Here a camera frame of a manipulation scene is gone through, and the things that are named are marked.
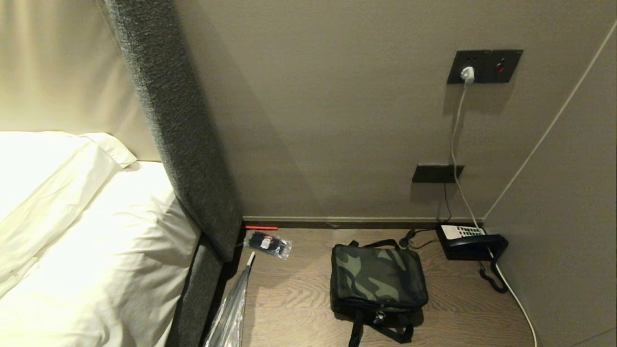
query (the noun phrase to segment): white plug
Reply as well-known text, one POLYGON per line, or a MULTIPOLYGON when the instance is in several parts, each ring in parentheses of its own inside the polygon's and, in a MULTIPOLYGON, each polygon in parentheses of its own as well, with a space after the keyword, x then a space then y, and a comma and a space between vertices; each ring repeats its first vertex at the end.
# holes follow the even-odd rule
POLYGON ((474 73, 475 70, 471 66, 468 66, 461 71, 461 79, 465 81, 466 85, 470 85, 476 80, 474 73))

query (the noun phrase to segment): black telephone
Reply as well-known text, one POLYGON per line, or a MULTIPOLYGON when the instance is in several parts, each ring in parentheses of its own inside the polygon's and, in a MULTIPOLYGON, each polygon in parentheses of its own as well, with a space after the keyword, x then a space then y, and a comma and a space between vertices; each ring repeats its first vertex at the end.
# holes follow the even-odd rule
POLYGON ((490 261, 491 270, 501 281, 502 286, 498 286, 492 278, 486 275, 484 267, 479 271, 480 276, 499 293, 508 291, 508 287, 497 271, 497 260, 508 246, 508 240, 505 237, 499 234, 486 235, 481 228, 456 225, 437 226, 437 237, 444 249, 445 257, 450 260, 490 261))

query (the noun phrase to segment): floor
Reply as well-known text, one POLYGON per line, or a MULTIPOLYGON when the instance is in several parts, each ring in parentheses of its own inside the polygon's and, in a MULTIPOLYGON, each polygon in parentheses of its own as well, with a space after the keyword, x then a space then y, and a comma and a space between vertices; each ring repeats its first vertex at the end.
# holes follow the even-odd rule
MULTIPOLYGON (((293 242, 284 261, 256 253, 249 277, 243 347, 347 346, 352 323, 337 320, 329 308, 331 249, 357 240, 360 245, 406 230, 281 229, 272 233, 293 242)), ((419 233, 417 245, 436 238, 419 233)), ((241 268, 251 253, 242 251, 241 268)), ((478 263, 448 261, 438 242, 418 250, 429 302, 424 322, 410 346, 532 346, 525 318, 510 294, 499 294, 478 275, 478 263)), ((235 278, 226 286, 229 290, 235 278)), ((361 347, 400 346, 371 328, 364 329, 361 347)))

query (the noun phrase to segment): bag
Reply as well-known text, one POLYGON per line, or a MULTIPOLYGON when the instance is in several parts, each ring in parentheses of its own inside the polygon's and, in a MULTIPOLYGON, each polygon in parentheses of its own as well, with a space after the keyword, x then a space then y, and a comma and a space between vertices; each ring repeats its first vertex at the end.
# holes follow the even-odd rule
POLYGON ((363 325, 399 343, 411 342, 410 318, 427 302, 426 282, 416 252, 401 249, 394 240, 364 247, 353 241, 332 249, 330 306, 354 320, 349 347, 360 344, 363 325), (395 249, 376 248, 380 246, 395 249), (397 333, 389 327, 405 330, 397 333))

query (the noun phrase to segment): bed frame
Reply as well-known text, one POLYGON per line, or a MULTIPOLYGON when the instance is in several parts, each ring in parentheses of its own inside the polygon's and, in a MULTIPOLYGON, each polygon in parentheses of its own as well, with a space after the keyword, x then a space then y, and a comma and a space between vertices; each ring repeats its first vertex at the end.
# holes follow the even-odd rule
POLYGON ((104 4, 161 162, 178 199, 203 231, 167 340, 167 346, 197 346, 223 263, 233 259, 241 229, 236 190, 173 4, 169 0, 105 0, 104 4))

